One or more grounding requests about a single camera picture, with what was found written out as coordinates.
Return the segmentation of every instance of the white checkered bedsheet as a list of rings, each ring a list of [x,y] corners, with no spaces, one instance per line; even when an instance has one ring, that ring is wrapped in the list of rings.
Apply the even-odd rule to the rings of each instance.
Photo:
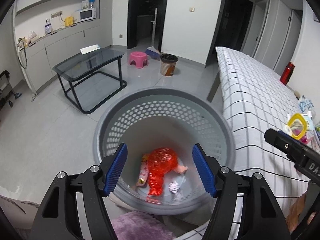
[[[280,76],[253,58],[232,49],[216,47],[223,95],[223,116],[235,140],[233,171],[251,176],[260,172],[286,216],[289,207],[308,187],[309,179],[296,171],[284,153],[264,141],[267,129],[282,130],[287,114],[300,113],[295,95]],[[319,151],[316,143],[309,145]],[[229,239],[236,239],[242,210],[238,197]],[[176,240],[200,240],[207,223]]]

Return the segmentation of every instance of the wall socket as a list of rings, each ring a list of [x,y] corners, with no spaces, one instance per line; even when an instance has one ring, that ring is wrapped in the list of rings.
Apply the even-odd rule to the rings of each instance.
[[[52,13],[51,14],[51,19],[60,16],[60,14],[62,14],[62,11],[56,12],[56,13]]]

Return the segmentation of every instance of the yellow box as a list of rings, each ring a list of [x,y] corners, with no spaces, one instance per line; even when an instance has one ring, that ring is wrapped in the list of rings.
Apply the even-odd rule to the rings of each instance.
[[[69,16],[65,19],[65,26],[73,25],[73,17]]]

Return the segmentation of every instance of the trash can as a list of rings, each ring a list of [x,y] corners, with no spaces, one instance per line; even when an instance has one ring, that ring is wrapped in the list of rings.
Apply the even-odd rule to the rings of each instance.
[[[223,117],[205,101],[169,88],[147,88],[125,95],[102,115],[93,140],[96,163],[112,155],[120,143],[128,147],[128,158],[114,194],[127,205],[156,215],[191,212],[212,200],[206,193],[192,159],[194,144],[200,143],[208,156],[233,169],[235,147]],[[149,185],[137,187],[143,154],[169,147],[178,163],[188,170],[164,176],[161,196],[148,195]],[[169,191],[170,182],[180,185]]]
[[[173,75],[178,57],[171,54],[162,54],[161,59],[161,68],[160,73],[164,76],[170,77]]]

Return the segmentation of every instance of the white bottle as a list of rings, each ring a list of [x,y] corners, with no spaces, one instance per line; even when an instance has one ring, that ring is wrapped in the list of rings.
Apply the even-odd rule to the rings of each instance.
[[[45,35],[47,35],[47,34],[51,33],[51,31],[52,31],[52,26],[50,23],[50,19],[47,19],[45,22],[44,33],[45,33]]]

